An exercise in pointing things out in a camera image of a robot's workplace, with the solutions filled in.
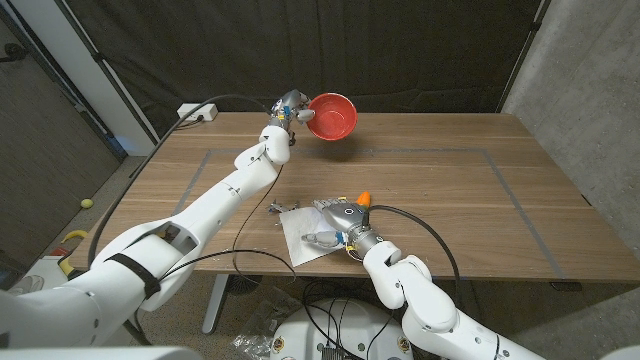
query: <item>red bowl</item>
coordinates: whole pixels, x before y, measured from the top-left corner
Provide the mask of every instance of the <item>red bowl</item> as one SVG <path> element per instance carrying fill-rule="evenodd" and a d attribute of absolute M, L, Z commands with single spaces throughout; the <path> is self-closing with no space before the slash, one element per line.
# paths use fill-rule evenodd
<path fill-rule="evenodd" d="M 309 104 L 316 115 L 307 122 L 311 132 L 320 139 L 336 141 L 351 134 L 358 122 L 358 112 L 351 101 L 340 94 L 318 95 Z"/>

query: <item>white power strip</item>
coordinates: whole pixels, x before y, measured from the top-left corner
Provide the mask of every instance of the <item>white power strip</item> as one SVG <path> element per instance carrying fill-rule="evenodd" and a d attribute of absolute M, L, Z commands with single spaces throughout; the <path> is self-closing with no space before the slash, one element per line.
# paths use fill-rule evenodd
<path fill-rule="evenodd" d="M 193 109 L 194 107 L 196 107 L 198 105 L 199 104 L 182 104 L 182 106 L 180 106 L 180 108 L 178 109 L 178 115 L 180 117 L 183 117 L 189 111 L 191 111 L 191 109 Z M 218 115 L 218 108 L 216 107 L 216 104 L 208 104 L 208 105 L 205 105 L 205 106 L 201 107 L 196 112 L 191 114 L 188 118 L 186 118 L 184 121 L 185 122 L 195 121 L 195 120 L 198 119 L 198 117 L 200 115 L 203 116 L 203 120 L 204 121 L 213 121 L 213 119 L 215 119 L 216 115 Z"/>

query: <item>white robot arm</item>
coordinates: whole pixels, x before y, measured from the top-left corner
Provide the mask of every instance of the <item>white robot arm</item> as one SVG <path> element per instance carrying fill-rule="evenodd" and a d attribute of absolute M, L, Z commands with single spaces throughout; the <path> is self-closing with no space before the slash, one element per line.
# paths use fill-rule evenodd
<path fill-rule="evenodd" d="M 364 209 L 343 199 L 317 200 L 329 225 L 347 233 L 376 289 L 389 309 L 406 302 L 402 330 L 417 347 L 447 359 L 542 359 L 540 356 L 487 329 L 462 311 L 433 284 L 431 273 L 419 258 L 401 259 L 401 251 L 385 241 L 368 224 Z"/>
<path fill-rule="evenodd" d="M 260 142 L 235 160 L 236 171 L 181 213 L 135 226 L 111 241 L 85 274 L 50 290 L 13 296 L 0 292 L 0 348 L 97 346 L 138 308 L 164 304 L 186 281 L 206 244 L 242 201 L 272 183 L 273 165 L 289 160 L 289 124 L 314 116 L 297 90 L 272 108 Z"/>

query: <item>orange cap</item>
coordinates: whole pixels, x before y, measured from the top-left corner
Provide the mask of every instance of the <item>orange cap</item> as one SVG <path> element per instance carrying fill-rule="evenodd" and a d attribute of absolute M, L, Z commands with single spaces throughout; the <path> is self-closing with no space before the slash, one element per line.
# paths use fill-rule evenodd
<path fill-rule="evenodd" d="M 362 194 L 360 194 L 360 196 L 358 196 L 358 200 L 356 200 L 356 203 L 368 208 L 369 206 L 371 206 L 371 194 L 369 194 L 368 191 L 363 192 Z"/>

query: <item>table leg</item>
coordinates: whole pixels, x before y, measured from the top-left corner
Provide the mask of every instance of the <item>table leg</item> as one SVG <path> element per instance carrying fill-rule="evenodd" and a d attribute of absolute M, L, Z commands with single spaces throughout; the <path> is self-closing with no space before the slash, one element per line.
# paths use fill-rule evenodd
<path fill-rule="evenodd" d="M 211 291 L 211 298 L 209 299 L 209 305 L 207 306 L 207 313 L 204 316 L 204 323 L 202 324 L 202 332 L 205 334 L 212 334 L 216 329 L 218 318 L 220 317 L 220 311 L 222 310 L 222 303 L 224 302 L 225 288 L 227 287 L 228 280 L 229 274 L 216 275 L 216 280 L 213 283 L 213 290 Z"/>

